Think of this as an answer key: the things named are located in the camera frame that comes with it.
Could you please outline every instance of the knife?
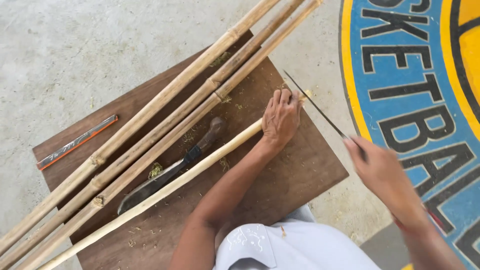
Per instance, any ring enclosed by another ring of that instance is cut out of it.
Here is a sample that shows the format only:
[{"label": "knife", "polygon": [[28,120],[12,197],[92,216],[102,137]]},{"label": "knife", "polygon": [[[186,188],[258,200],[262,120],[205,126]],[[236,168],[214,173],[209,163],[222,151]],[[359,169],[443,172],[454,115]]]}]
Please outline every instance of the knife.
[{"label": "knife", "polygon": [[205,136],[203,136],[203,138],[193,146],[182,159],[173,163],[159,175],[145,181],[143,184],[132,190],[120,203],[117,213],[119,215],[125,213],[157,192],[170,178],[178,173],[178,171],[207,151],[207,149],[212,146],[213,142],[225,132],[226,128],[227,125],[225,124],[225,121],[220,117],[215,117],[210,122],[210,128]]},{"label": "knife", "polygon": [[[336,125],[330,121],[330,119],[328,119],[328,117],[322,112],[322,110],[315,104],[315,102],[309,97],[307,96],[307,94],[305,94],[305,92],[301,89],[301,87],[295,82],[295,80],[292,78],[292,76],[290,76],[290,74],[288,74],[288,72],[286,72],[285,70],[283,70],[283,72],[285,72],[285,74],[290,78],[290,80],[292,80],[293,84],[295,84],[295,86],[300,90],[300,92],[307,97],[307,99],[310,101],[310,103],[315,107],[315,109],[317,109],[317,111],[325,118],[325,120],[327,120],[327,122],[333,127],[333,129],[335,129],[335,131],[343,138],[343,139],[350,139],[349,137],[347,137],[343,132],[340,131],[339,128],[336,127]],[[367,162],[367,153],[365,152],[365,150],[363,148],[361,148],[359,145],[358,147],[360,148],[360,155],[361,155],[361,158],[363,159],[363,161]]]}]

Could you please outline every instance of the black lettering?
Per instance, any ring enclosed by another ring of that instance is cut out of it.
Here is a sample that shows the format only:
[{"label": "black lettering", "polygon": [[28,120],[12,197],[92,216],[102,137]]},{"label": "black lettering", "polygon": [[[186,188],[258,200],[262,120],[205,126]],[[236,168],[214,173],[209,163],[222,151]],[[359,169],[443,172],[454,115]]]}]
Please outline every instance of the black lettering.
[{"label": "black lettering", "polygon": [[430,0],[420,0],[420,4],[412,4],[410,6],[410,12],[423,13],[430,8]]},{"label": "black lettering", "polygon": [[[435,166],[434,161],[451,156],[454,157],[441,168],[438,169],[437,166]],[[415,187],[418,195],[421,197],[437,186],[437,184],[445,180],[448,176],[469,163],[474,157],[475,156],[468,145],[462,143],[403,159],[400,162],[402,162],[404,169],[422,166],[427,171],[429,177]]]},{"label": "black lettering", "polygon": [[395,54],[396,64],[400,68],[406,68],[407,54],[420,54],[423,69],[432,68],[430,48],[428,46],[364,46],[361,48],[363,58],[363,70],[373,72],[372,56]]},{"label": "black lettering", "polygon": [[429,92],[433,102],[442,101],[442,93],[438,87],[435,75],[424,74],[424,76],[425,81],[422,83],[369,90],[370,99],[378,100]]},{"label": "black lettering", "polygon": [[[426,119],[437,116],[443,119],[445,125],[431,130],[426,123]],[[387,145],[398,153],[412,151],[425,145],[428,139],[438,140],[450,135],[455,130],[455,123],[445,105],[434,106],[425,110],[397,116],[380,121],[378,124],[382,130]],[[415,138],[405,142],[397,141],[393,134],[393,130],[410,124],[416,124],[419,134]]]},{"label": "black lettering", "polygon": [[444,188],[441,192],[430,198],[428,201],[425,202],[425,207],[430,210],[442,223],[442,230],[445,234],[449,234],[455,228],[450,223],[450,221],[441,213],[438,207],[446,202],[449,198],[453,195],[460,192],[464,187],[468,186],[472,182],[474,182],[477,178],[480,177],[480,166],[475,167],[474,169],[470,170],[466,175],[460,177],[456,180],[453,184],[449,185],[448,187]]},{"label": "black lettering", "polygon": [[480,268],[480,253],[473,247],[480,238],[480,220],[470,227],[456,242],[458,249],[477,267]]},{"label": "black lettering", "polygon": [[383,25],[362,29],[361,31],[362,38],[403,30],[420,39],[428,41],[428,32],[423,31],[422,29],[417,28],[410,24],[410,23],[416,23],[416,24],[427,25],[428,24],[427,16],[414,16],[410,14],[390,13],[390,12],[383,12],[383,11],[369,10],[369,9],[362,10],[362,16],[367,18],[381,19],[382,21],[386,22],[386,24],[383,24]]},{"label": "black lettering", "polygon": [[398,6],[403,0],[368,0],[372,5],[383,8],[393,8]]}]

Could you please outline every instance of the machete handle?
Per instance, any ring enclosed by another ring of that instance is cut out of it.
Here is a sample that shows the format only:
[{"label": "machete handle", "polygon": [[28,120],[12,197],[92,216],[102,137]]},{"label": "machete handle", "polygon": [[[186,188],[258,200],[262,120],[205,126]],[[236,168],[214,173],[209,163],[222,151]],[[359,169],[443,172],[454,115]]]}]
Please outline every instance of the machete handle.
[{"label": "machete handle", "polygon": [[202,150],[202,152],[207,151],[212,144],[225,132],[227,129],[227,123],[223,121],[220,117],[215,117],[210,122],[210,128],[207,131],[207,134],[197,143],[197,146]]}]

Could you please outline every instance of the person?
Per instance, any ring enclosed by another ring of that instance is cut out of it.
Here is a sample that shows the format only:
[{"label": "person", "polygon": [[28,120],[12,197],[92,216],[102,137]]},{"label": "person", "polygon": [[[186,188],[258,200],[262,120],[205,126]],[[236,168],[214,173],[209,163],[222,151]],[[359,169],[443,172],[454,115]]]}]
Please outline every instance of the person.
[{"label": "person", "polygon": [[[242,225],[223,239],[216,252],[216,235],[229,215],[260,171],[294,136],[301,106],[297,91],[274,92],[263,115],[263,137],[204,195],[188,217],[169,269],[379,269],[340,231],[305,222],[309,217],[302,214],[304,209],[273,226]],[[363,183],[400,225],[414,269],[465,269],[430,222],[395,152],[356,136],[345,139],[344,144]],[[366,152],[366,161],[359,147]]]}]

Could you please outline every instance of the hand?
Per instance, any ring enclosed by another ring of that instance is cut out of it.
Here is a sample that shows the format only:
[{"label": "hand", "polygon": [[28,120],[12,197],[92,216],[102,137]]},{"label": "hand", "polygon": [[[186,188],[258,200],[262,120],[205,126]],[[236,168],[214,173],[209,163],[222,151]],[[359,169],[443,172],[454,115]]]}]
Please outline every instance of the hand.
[{"label": "hand", "polygon": [[296,133],[300,124],[300,109],[303,101],[299,101],[299,93],[290,93],[288,89],[276,90],[265,110],[262,129],[265,140],[278,151]]},{"label": "hand", "polygon": [[[345,139],[357,174],[409,231],[421,232],[430,221],[420,197],[403,172],[393,150],[378,147],[362,137]],[[360,147],[365,150],[368,162],[363,161]]]}]

